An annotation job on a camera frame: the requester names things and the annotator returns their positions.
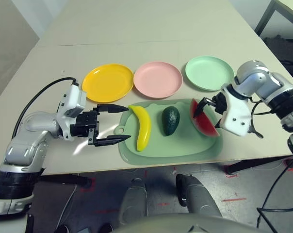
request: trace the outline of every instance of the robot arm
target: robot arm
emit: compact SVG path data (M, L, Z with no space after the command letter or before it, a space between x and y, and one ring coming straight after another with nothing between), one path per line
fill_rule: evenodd
M212 100L204 98L197 105L194 117L202 112L205 105L211 105L223 115L216 127L238 136L256 133L247 104L254 93L271 108L271 113L279 117L282 128L293 133L293 85L282 75L271 73L262 62L255 60L241 65L232 83L223 85L220 93ZM293 153L293 134L288 145Z
M0 217L7 217L6 226L25 226L20 221L31 208L33 189L44 169L43 161L49 142L53 138L73 141L75 136L88 137L88 144L95 146L113 145L129 138L128 135L110 135L97 139L102 111L117 113L128 108L114 104L98 104L97 108L81 113L86 104L86 93L79 90L74 82L64 94L57 113L36 112L26 116L21 122L18 134L7 147L0 166Z

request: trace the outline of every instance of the watermelon slice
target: watermelon slice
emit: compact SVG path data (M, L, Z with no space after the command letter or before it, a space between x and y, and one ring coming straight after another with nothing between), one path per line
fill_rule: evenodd
M195 99L192 99L191 106L190 106L190 118L195 126L195 128L203 133L206 136L209 137L218 137L220 136L219 132L216 130L216 128L213 126L209 118L206 116L204 112L201 112L198 116L194 116L194 112L197 108L197 101Z

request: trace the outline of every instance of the black cable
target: black cable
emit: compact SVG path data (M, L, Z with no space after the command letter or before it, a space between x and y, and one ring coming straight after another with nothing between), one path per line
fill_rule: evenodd
M254 113L253 115L266 115L266 114L273 114L274 112L271 110L271 111L268 111L268 112L263 112L263 113Z
M247 97L247 98L251 101L251 103L261 103L262 102L261 100L254 101L251 96L250 97Z
M264 212L274 212L274 213L286 213L286 212L293 212L293 208L290 209L262 209L262 208L257 208L261 211Z
M270 227L270 229L273 231L273 233L278 233L278 231L276 231L276 229L274 228L272 223L268 220L268 218L265 216L265 214L259 208L257 208L257 211L259 212L260 216L262 216L264 218L265 222Z
M277 179L276 179L275 182L273 183L272 187L271 187L270 190L268 191L268 194L267 194L267 196L266 196L266 198L265 198L265 200L264 200L264 203L263 203L261 209L264 209L265 204L267 203L267 200L268 200L269 196L271 195L271 193L272 193L272 191L273 191L275 185L277 184L277 182L280 180L280 178L283 176L283 174L289 169L289 167L290 167L292 164L293 164L293 159L292 159L292 161L289 162L289 164L287 165L287 167L281 172L281 174L277 177ZM257 208L257 211L258 211L259 214L260 214L259 217L258 217L258 219L257 219L257 228L259 228L260 220L261 220L261 216L263 216L263 214L262 214L262 211L259 210L258 208Z
M254 123L253 123L253 114L254 114L254 110L257 108L257 106L262 103L263 101L258 101L256 102L256 104L253 106L252 111L251 111L251 127L252 127L252 133L255 133L256 136L258 136L259 138L264 138L264 136L262 134L260 134L258 131L255 130L254 128Z
M26 107L22 110L22 112L20 113L19 115L19 118L15 124L15 127L14 127L14 130L13 130L13 134L12 134L12 139L16 136L17 134L17 130L18 130L18 127L20 125L20 122L22 120L22 118L24 117L26 111L28 110L28 108L30 107L30 105L46 90L48 89L49 87L53 86L54 84L56 83L59 83L61 81L65 81L65 80L72 80L73 82L72 83L76 83L76 79L75 78L72 78L72 77L66 77L66 78L61 78L61 79L57 79L53 82L51 82L50 84L46 85L42 90L40 90L30 101L29 103L26 105Z

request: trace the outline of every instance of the metal table leg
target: metal table leg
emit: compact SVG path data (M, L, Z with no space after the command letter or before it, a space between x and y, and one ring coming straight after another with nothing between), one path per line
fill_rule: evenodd
M268 23L275 11L278 11L280 14L282 14L282 16L284 16L288 21L293 24L293 10L291 10L289 7L287 7L285 4L281 3L278 0L271 0L257 27L254 30L258 36L261 35L266 24Z
M91 179L87 177L83 177L83 176L72 175L72 174L41 176L40 181L53 182L53 183L65 183L65 184L77 184L84 188L88 188L92 185Z
M275 1L271 0L271 2L269 3L266 11L264 12L262 18L260 19L257 27L255 28L255 33L259 36L261 35L261 33L263 32L266 24L268 23L268 21L270 20L270 18L272 17L273 13L275 12Z
M266 163L270 163L276 160L289 158L289 156L280 156L280 157L272 157L272 158L265 158L265 159L250 159L250 160L243 160L238 163L232 164L226 168L226 173L231 175L232 173L236 171L241 171L244 169L252 168L254 166L263 165Z

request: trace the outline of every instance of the banana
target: banana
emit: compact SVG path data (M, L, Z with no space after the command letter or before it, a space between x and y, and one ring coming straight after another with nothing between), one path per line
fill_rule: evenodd
M151 118L144 107L129 105L130 109L136 114L139 119L139 134L137 138L137 151L143 151L147 146L151 135Z

